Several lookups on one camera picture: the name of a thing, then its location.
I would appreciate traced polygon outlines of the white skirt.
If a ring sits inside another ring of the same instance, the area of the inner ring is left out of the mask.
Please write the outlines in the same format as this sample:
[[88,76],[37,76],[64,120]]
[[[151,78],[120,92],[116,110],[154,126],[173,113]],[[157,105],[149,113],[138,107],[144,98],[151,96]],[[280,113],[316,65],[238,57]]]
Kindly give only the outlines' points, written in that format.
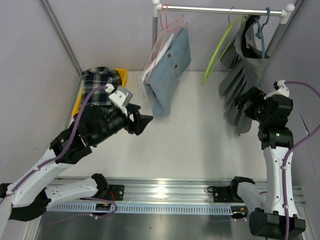
[[171,33],[170,36],[168,37],[168,39],[166,40],[166,37],[164,38],[164,40],[162,41],[162,44],[159,48],[159,51],[155,57],[155,59],[148,65],[145,67],[140,79],[139,79],[139,86],[140,86],[140,94],[141,94],[141,98],[144,99],[145,97],[147,97],[147,88],[146,88],[146,84],[148,82],[149,79],[149,75],[150,73],[153,71],[153,69],[158,65],[159,61],[163,58],[163,56],[165,55],[165,53],[168,51],[168,49],[171,47],[171,45],[173,44],[174,41],[174,34]]

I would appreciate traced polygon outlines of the pink wire hanger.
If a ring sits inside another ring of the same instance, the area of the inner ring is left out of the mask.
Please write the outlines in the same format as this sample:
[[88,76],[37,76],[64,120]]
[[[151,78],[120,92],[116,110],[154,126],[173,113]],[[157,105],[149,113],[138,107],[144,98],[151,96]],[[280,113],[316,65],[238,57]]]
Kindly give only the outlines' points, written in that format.
[[158,17],[152,18],[152,50],[141,76],[141,81],[144,84],[149,83],[151,73],[172,46],[176,31],[186,25],[187,23],[183,14],[171,22],[168,21],[166,15],[164,16],[164,20],[161,14]]
[[161,44],[169,33],[167,3],[160,3],[159,0],[152,0],[152,50],[148,59],[147,67],[156,57]]

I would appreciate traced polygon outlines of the grey garment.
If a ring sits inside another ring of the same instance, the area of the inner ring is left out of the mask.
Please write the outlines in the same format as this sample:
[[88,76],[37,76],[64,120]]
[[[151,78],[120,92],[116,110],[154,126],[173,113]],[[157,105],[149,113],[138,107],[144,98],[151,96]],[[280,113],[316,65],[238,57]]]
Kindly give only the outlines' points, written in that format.
[[236,108],[235,99],[252,87],[258,88],[261,85],[270,62],[267,53],[265,59],[261,59],[261,40],[255,36],[258,30],[258,25],[253,19],[255,16],[258,15],[245,18],[220,59],[229,73],[220,83],[218,93],[224,99],[224,116],[228,124],[234,126],[238,136],[250,131],[252,120]]

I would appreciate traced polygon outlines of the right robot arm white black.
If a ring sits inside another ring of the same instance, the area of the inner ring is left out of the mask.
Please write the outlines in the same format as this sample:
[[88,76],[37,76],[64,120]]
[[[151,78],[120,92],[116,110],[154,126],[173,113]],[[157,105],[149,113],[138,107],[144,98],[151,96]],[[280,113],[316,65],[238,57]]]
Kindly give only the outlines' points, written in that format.
[[286,126],[293,110],[289,89],[282,85],[266,94],[252,87],[234,101],[237,109],[259,123],[258,139],[266,164],[267,190],[261,194],[251,178],[235,177],[228,196],[234,202],[245,203],[253,236],[292,240],[306,230],[306,221],[298,217],[293,194],[294,138]]

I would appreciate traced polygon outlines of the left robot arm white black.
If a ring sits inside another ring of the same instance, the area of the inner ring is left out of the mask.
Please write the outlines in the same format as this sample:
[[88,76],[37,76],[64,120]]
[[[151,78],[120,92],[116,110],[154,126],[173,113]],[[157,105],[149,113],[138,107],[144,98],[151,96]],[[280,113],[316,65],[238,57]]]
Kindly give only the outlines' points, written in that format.
[[50,143],[31,170],[16,182],[0,185],[1,220],[28,222],[43,215],[50,207],[77,199],[111,201],[110,185],[101,173],[71,184],[49,184],[119,131],[126,130],[139,136],[153,120],[153,116],[141,114],[140,108],[130,103],[127,113],[123,113],[114,106],[83,107],[71,126]]

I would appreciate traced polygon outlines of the light blue denim skirt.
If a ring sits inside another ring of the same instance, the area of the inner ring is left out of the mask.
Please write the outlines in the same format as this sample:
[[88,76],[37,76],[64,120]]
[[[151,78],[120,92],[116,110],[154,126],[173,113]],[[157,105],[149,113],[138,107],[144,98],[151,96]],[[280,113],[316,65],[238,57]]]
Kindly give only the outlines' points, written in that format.
[[171,112],[171,102],[179,84],[180,76],[191,63],[189,29],[183,27],[173,44],[150,74],[146,84],[147,96],[153,98],[152,113],[158,118],[165,118]]

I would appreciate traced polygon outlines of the blue plastic hanger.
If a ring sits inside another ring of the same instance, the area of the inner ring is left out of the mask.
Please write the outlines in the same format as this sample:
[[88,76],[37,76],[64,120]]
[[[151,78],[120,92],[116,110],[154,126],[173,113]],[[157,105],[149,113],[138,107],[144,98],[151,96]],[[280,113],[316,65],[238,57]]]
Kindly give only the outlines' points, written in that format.
[[271,16],[270,7],[266,8],[266,12],[267,12],[266,20],[262,25],[260,24],[260,20],[259,20],[258,16],[253,17],[253,20],[257,24],[257,32],[255,33],[255,36],[261,41],[261,59],[266,58],[266,47],[265,47],[265,39],[264,39],[263,29],[264,29],[264,26],[266,26],[270,20],[270,16]]

